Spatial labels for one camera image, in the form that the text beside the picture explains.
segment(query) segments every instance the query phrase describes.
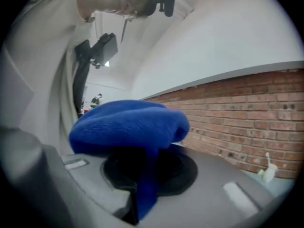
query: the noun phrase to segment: white label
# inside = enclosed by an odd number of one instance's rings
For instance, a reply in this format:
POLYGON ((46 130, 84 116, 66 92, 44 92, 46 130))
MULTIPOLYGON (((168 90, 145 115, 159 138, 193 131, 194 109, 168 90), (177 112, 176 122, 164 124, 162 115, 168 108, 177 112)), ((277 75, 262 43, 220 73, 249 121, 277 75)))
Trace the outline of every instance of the white label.
POLYGON ((84 160, 79 160, 77 162, 74 162, 74 163, 70 163, 70 164, 66 164, 65 167, 67 170, 71 170, 71 169, 75 169, 75 168, 78 168, 78 167, 82 167, 86 165, 86 162, 84 160))

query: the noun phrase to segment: brick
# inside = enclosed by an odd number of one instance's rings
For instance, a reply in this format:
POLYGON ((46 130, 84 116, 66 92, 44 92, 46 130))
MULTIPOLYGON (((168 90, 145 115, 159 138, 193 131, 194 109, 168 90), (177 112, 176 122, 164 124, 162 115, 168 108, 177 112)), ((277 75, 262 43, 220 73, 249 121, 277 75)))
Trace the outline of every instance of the brick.
POLYGON ((240 162, 240 161, 237 163, 237 167, 239 167, 242 170, 251 171, 251 172, 254 172, 254 173, 258 173, 261 169, 261 167, 251 165, 251 164, 246 164, 246 163, 243 163, 243 162, 240 162))
POLYGON ((276 133, 273 131, 248 130, 247 136, 252 138, 276 139, 276 133))
POLYGON ((255 128, 257 129, 268 129, 269 122, 255 121, 255 128))
POLYGON ((206 131, 205 135, 214 139, 221 139, 222 137, 222 133, 213 132, 213 131, 206 131))
POLYGON ((264 157, 266 152, 269 152, 269 156, 271 159, 282 159, 284 157, 284 152, 279 151, 269 151, 261 148, 254 148, 249 146, 243 146, 242 152, 250 155, 257 155, 264 157))
POLYGON ((271 130, 295 131, 296 124, 291 122, 271 122, 269 128, 271 130))
POLYGON ((264 147, 266 145, 266 141, 260 139, 252 139, 251 145, 255 147, 264 147))
POLYGON ((205 104, 205 99, 196 99, 196 100, 193 100, 193 103, 195 105, 205 104))
POLYGON ((195 133, 198 133, 200 135, 206 135, 207 132, 208 130, 205 129, 195 129, 195 133))
POLYGON ((234 135, 227 135, 223 134, 222 140, 228 141, 228 142, 234 142, 234 143, 241 143, 245 145, 250 145, 251 144, 251 139, 250 138, 244 138, 244 137, 237 137, 234 135))
POLYGON ((291 113, 290 112, 278 112, 277 118, 279 120, 291 120, 291 113))
POLYGON ((278 101, 304 101, 304 93, 279 93, 276 94, 278 101))
POLYGON ((196 128, 194 128, 194 127, 190 128, 190 132, 195 132, 195 131, 196 131, 196 128))
POLYGON ((169 98, 169 101, 178 101, 178 100, 180 100, 180 98, 179 98, 179 97, 175 97, 175 98, 169 98))
MULTIPOLYGON (((295 77, 292 79, 292 82, 293 83, 303 82, 303 80, 304 80, 303 77, 304 76, 295 77)), ((300 85, 302 85, 302 87, 303 87, 303 84, 294 84, 294 90, 297 90, 298 88, 300 88, 301 87, 300 85)))
POLYGON ((229 111, 253 111, 254 104, 229 104, 227 105, 229 111))
POLYGON ((222 133, 228 133, 229 132, 228 127, 220 126, 220 125, 205 124, 204 128, 208 129, 208 130, 211 130, 211 131, 222 132, 222 133))
POLYGON ((250 163, 250 164, 255 164, 255 165, 267 166, 267 163, 265 165, 265 163, 263 162, 263 159, 261 157, 251 157, 251 156, 249 156, 249 157, 247 157, 246 162, 250 163))
POLYGON ((296 105, 300 106, 301 103, 270 103, 270 109, 273 111, 294 111, 296 109, 296 105))
POLYGON ((246 96, 233 96, 231 98, 232 103, 244 103, 247 101, 246 96))
POLYGON ((292 121, 304 121, 304 112, 291 112, 292 121))
POLYGON ((231 97, 219 97, 205 99, 204 104, 224 104, 231 103, 231 97))
POLYGON ((296 111, 304 111, 304 102, 291 103, 296 111))
POLYGON ((246 84, 242 79, 233 78, 229 86, 232 86, 233 88, 244 88, 246 84))
POLYGON ((201 110, 182 110, 186 115, 206 116, 206 111, 201 110))
POLYGON ((204 104, 178 105, 177 107, 184 110, 207 110, 207 106, 204 104))
POLYGON ((245 128, 252 128, 254 125, 253 121, 247 120, 232 120, 232 119, 225 119, 224 125, 228 126, 235 126, 235 127, 245 127, 245 128))
POLYGON ((288 141, 289 140, 289 133, 287 132, 276 132, 276 138, 277 140, 281 141, 288 141))
POLYGON ((226 147, 229 150, 240 152, 242 150, 242 145, 237 143, 228 143, 228 146, 226 147))
POLYGON ((245 153, 239 153, 239 152, 234 152, 231 150, 225 150, 222 152, 223 156, 226 156, 228 158, 233 158, 235 160, 241 160, 241 161, 245 161, 247 158, 247 154, 245 153))
POLYGON ((287 83, 287 79, 284 76, 274 78, 275 84, 287 83))
POLYGON ((242 128, 230 128, 230 134, 239 135, 239 136, 247 136, 247 130, 242 128))
POLYGON ((201 135, 195 134, 195 133, 188 133, 187 136, 190 138, 193 138, 193 139, 197 139, 197 140, 200 140, 200 137, 201 137, 201 135))
POLYGON ((269 93, 280 93, 280 92, 293 92, 294 88, 292 84, 287 85, 268 85, 269 93))
POLYGON ((275 112, 248 112, 247 116, 254 120, 276 120, 275 112))
POLYGON ((229 96, 234 96, 234 95, 240 96, 240 95, 250 95, 250 94, 252 94, 251 87, 225 90, 225 95, 229 95, 229 96))
POLYGON ((217 124, 217 125, 222 125, 223 124, 224 119, 220 119, 220 118, 211 118, 209 117, 208 122, 210 124, 217 124))
POLYGON ((208 138, 206 136, 202 136, 201 137, 201 141, 204 143, 209 143, 218 147, 222 147, 222 148, 227 148, 228 143, 227 142, 223 142, 221 140, 218 139, 213 139, 213 138, 208 138))
POLYGON ((207 104, 205 105, 207 110, 209 111, 226 111, 227 105, 226 104, 207 104))
POLYGON ((190 137, 186 137, 182 142, 184 146, 189 147, 191 149, 200 149, 204 144, 203 142, 190 137))
POLYGON ((204 117, 204 116, 192 116, 192 115, 187 115, 187 118, 189 121, 196 121, 196 122, 203 122, 203 123, 208 123, 209 118, 204 117))
POLYGON ((206 111, 205 115, 211 116, 211 117, 231 118, 232 113, 231 112, 206 111))
POLYGON ((169 105, 167 106, 168 109, 171 110, 181 110, 182 105, 169 105))
POLYGON ((193 105, 194 102, 193 100, 184 100, 184 101, 175 101, 175 102, 171 102, 172 105, 193 105))
POLYGON ((280 177, 280 178, 297 178, 297 176, 299 175, 298 171, 286 171, 286 170, 278 170, 275 173, 276 177, 280 177))
POLYGON ((206 143, 203 143, 203 147, 202 147, 204 150, 207 150, 209 152, 213 152, 213 153, 216 153, 218 154, 220 152, 220 148, 216 147, 216 146, 213 146, 213 145, 210 145, 210 144, 206 144, 206 143))
POLYGON ((304 123, 296 123, 295 130, 298 132, 304 131, 304 123))
POLYGON ((234 119, 247 119, 246 112, 232 112, 231 117, 234 119))
POLYGON ((291 141, 304 141, 304 133, 290 133, 289 139, 291 141))
POLYGON ((197 127, 197 128, 204 128, 205 123, 195 122, 195 121, 189 121, 191 127, 197 127))
POLYGON ((248 86, 269 85, 269 84, 272 84, 272 78, 262 77, 261 75, 254 75, 254 78, 247 80, 248 86))
POLYGON ((268 88, 266 85, 252 87, 252 94, 265 94, 265 93, 268 93, 268 88))
POLYGON ((276 101, 276 95, 248 95, 248 102, 272 102, 276 101))
POLYGON ((303 151, 304 143, 268 141, 266 147, 268 149, 277 149, 277 150, 286 150, 286 151, 303 151))
POLYGON ((236 159, 233 159, 233 158, 225 157, 224 159, 226 161, 228 161, 230 164, 233 164, 233 165, 237 165, 237 163, 238 163, 238 161, 236 159))
POLYGON ((268 103, 259 103, 254 105, 254 110, 255 111, 268 111, 269 110, 269 105, 268 103))
POLYGON ((304 152, 286 152, 284 159, 289 161, 304 161, 304 152))

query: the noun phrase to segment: white fabric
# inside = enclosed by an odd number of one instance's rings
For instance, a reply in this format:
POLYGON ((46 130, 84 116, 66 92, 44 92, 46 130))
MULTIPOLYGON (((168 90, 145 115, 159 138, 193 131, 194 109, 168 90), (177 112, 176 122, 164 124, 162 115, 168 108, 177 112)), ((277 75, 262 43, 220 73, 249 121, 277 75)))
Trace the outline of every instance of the white fabric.
MULTIPOLYGON (((34 92, 19 127, 37 136, 43 144, 55 146, 60 154, 71 153, 66 136, 76 120, 71 87, 77 67, 72 48, 79 41, 71 38, 76 24, 82 28, 84 23, 76 0, 32 0, 4 42, 11 58, 8 67, 16 68, 25 85, 34 92), (60 110, 64 128, 60 124, 60 110), (60 129, 65 129, 64 137, 60 129)), ((8 87, 6 91, 15 92, 8 87)))

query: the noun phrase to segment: white wall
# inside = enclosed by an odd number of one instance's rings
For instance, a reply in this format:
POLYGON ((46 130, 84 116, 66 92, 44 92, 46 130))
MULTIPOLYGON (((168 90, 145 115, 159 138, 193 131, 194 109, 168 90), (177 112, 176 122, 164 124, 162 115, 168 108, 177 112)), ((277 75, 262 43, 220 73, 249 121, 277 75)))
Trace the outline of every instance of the white wall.
POLYGON ((123 71, 113 70, 111 64, 110 67, 101 67, 99 69, 91 65, 86 81, 122 90, 130 89, 129 77, 126 77, 123 71))
POLYGON ((276 0, 200 0, 154 46, 132 98, 281 70, 294 65, 274 64, 299 60, 304 60, 301 39, 276 0))

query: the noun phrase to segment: black cable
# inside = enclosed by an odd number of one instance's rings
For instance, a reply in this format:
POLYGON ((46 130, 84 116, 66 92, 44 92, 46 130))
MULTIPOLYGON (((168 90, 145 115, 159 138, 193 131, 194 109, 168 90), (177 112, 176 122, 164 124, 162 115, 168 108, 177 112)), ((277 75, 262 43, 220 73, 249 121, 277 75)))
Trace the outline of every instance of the black cable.
POLYGON ((124 39, 124 33, 125 33, 125 28, 127 27, 127 23, 128 23, 128 20, 125 19, 125 20, 124 20, 124 24, 123 24, 122 40, 120 41, 120 44, 122 43, 122 41, 123 41, 123 39, 124 39))

